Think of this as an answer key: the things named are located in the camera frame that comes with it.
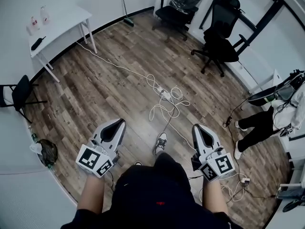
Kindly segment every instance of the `black folding chair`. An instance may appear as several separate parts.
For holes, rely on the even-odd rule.
[[[4,101],[4,87],[8,86],[12,90],[12,99],[13,104],[6,104]],[[31,84],[29,78],[24,75],[21,80],[18,82],[17,85],[0,85],[0,108],[5,107],[15,107],[15,110],[19,112],[30,124],[32,123],[26,116],[23,107],[29,104],[41,104],[47,103],[48,101],[38,101],[37,96],[33,90],[33,86],[38,86],[38,84]],[[36,98],[36,102],[29,102],[26,103],[28,97],[30,96],[31,92],[34,93]]]

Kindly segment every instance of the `black mesh office chair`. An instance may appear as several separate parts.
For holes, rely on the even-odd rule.
[[[13,99],[12,104],[6,104],[4,101],[4,87],[8,86],[12,90],[11,96]],[[19,112],[29,123],[31,121],[25,116],[23,107],[28,104],[41,104],[47,103],[47,101],[38,101],[35,92],[33,91],[33,86],[38,86],[37,84],[31,84],[28,77],[24,75],[21,80],[18,82],[17,85],[0,85],[0,108],[11,107],[14,106],[15,110]],[[36,98],[36,102],[29,102],[26,103],[28,97],[30,96],[31,92],[34,93]]]
[[[200,0],[191,0],[189,1],[190,3],[195,2],[197,3]],[[191,24],[192,19],[195,15],[195,13],[198,11],[198,8],[196,6],[193,6],[191,8],[187,8],[187,10],[184,10],[183,6],[182,9],[184,10],[183,13],[181,11],[178,11],[175,9],[173,6],[165,6],[163,7],[164,0],[161,0],[161,8],[156,11],[156,15],[161,18],[161,25],[158,26],[153,26],[152,30],[155,30],[157,27],[163,26],[164,23],[167,25],[170,25],[173,27],[175,30],[177,30],[180,34],[184,36],[183,40],[187,40],[187,35],[183,33],[184,26],[186,24]]]
[[[206,66],[213,60],[221,72],[220,76],[224,77],[220,63],[238,61],[239,57],[235,48],[242,43],[250,46],[246,38],[241,34],[239,34],[241,39],[233,46],[226,39],[231,35],[232,29],[240,14],[241,10],[238,0],[218,0],[213,5],[212,24],[204,32],[204,40],[206,43],[203,46],[203,50],[192,50],[191,52],[192,55],[197,52],[209,57],[201,73],[204,73]]]

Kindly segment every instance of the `person in white shirt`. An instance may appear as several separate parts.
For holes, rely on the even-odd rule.
[[[300,129],[304,118],[305,83],[299,87],[290,101],[274,100],[268,111],[235,122],[235,127],[242,131],[247,131],[249,127],[254,129],[236,142],[234,157],[240,159],[242,152],[248,147],[266,140],[290,124],[294,129]]]

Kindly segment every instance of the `wooden floor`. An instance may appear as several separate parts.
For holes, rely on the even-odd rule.
[[[223,121],[248,96],[244,86],[226,68],[225,77],[221,78],[213,64],[205,74],[201,74],[203,60],[190,55],[191,49],[199,49],[201,44],[193,38],[184,42],[179,34],[165,43],[163,31],[151,30],[157,22],[151,12],[136,15],[133,21],[133,28],[119,22],[95,34],[98,55],[141,74],[153,74],[163,88],[180,87],[191,106],[180,106],[181,115],[171,124],[190,143],[192,126],[204,124],[219,135],[221,144],[233,154],[232,139],[228,128],[223,128]],[[77,153],[95,128],[108,120],[124,118],[127,122],[126,134],[119,147],[121,159],[112,169],[115,181],[137,160],[144,165],[154,164],[152,149],[166,122],[159,110],[155,119],[149,121],[149,111],[159,102],[159,97],[147,85],[146,79],[103,62],[79,45],[53,66],[61,82],[56,83],[48,73],[44,73],[36,81],[39,84],[36,92],[48,103],[28,105],[26,113],[33,120],[38,137],[47,138],[57,145],[56,176],[76,200],[80,198],[86,179],[84,172],[75,164]],[[259,108],[238,110],[233,115],[233,121],[258,111]],[[236,130],[233,123],[231,130],[235,140],[245,135]],[[188,177],[198,175],[191,166],[194,151],[171,127],[166,132],[166,151],[182,164]],[[286,182],[289,172],[286,154],[277,138],[269,138],[248,149],[239,165],[241,172],[251,179],[248,190],[258,197],[275,194],[278,185]],[[238,177],[235,176],[222,181],[222,184],[235,189],[237,182]],[[106,183],[104,209],[110,207],[112,198],[108,175]],[[193,179],[190,183],[192,193],[200,203],[202,178]],[[224,195],[229,201],[226,190]],[[273,212],[275,199],[252,198],[245,193],[241,201],[230,201],[228,206],[231,218],[244,228],[262,228]]]

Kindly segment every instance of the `tabletop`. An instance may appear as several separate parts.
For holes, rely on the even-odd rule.
[[[53,15],[48,24],[40,26],[40,30],[29,37],[31,58],[35,57],[56,38],[91,16],[92,14],[77,5],[65,8],[60,13]],[[42,40],[42,43],[34,51],[31,51],[31,46],[37,39],[44,37],[46,38]]]

